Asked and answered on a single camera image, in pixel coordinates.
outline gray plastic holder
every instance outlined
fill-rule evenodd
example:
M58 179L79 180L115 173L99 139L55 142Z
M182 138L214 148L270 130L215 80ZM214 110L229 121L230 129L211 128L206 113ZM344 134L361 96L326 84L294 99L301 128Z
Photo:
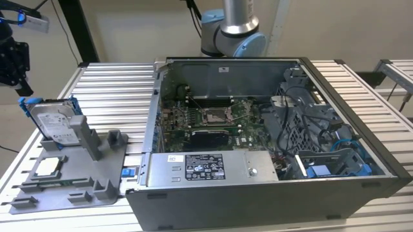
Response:
M86 121L86 116L74 116L70 121L80 145L59 149L54 141L40 142L44 150L20 186L22 191L10 203L11 214L116 202L129 136L111 130L99 137ZM40 162L47 158L59 158L56 168L51 174L38 175Z

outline gray robot arm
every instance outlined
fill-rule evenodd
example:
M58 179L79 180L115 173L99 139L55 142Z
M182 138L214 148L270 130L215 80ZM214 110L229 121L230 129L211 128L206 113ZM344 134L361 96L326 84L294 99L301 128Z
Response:
M211 57L262 56L266 36L258 32L253 0L223 0L223 6L202 15L202 53Z

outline metal rail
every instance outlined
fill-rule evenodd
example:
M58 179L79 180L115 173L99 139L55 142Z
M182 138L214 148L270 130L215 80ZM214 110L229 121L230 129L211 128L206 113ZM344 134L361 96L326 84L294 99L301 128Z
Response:
M382 59L374 69L382 72L396 83L413 94L413 60Z
M334 61L313 61L316 67L348 101L376 136L407 170L413 174L413 125L373 91L346 65ZM90 64L78 69L62 97L78 97L91 128L98 132L120 129L130 135L124 166L141 163L142 142L147 122L153 88L153 64ZM0 230L42 229L59 231L141 231L137 217L126 198L110 206L70 209L32 214L8 214L10 202L19 193L16 186L26 180L34 167L39 148L35 131L0 180ZM124 193L133 179L122 179ZM413 183L386 199L370 201L346 220L282 224L237 231L334 231L384 232L413 228Z

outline power supply label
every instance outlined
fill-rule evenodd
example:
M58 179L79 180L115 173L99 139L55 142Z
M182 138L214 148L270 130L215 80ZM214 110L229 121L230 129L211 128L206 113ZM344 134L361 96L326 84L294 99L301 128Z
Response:
M222 154L186 155L187 180L225 180L225 160Z

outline blue cable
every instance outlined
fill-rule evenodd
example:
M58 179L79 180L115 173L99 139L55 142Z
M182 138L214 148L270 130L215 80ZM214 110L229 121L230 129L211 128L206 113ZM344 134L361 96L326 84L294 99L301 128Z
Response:
M358 144L357 141L354 141L354 140L352 140L352 139L340 139L340 140L333 144L332 149L330 149L330 152L334 151L337 145L341 144L342 142L352 142L352 143L357 146L357 148L361 150L362 159L366 158L366 152L365 152L362 146Z
M352 139L340 139L332 146L330 152L334 151L336 147L338 144L341 144L342 142L350 142Z

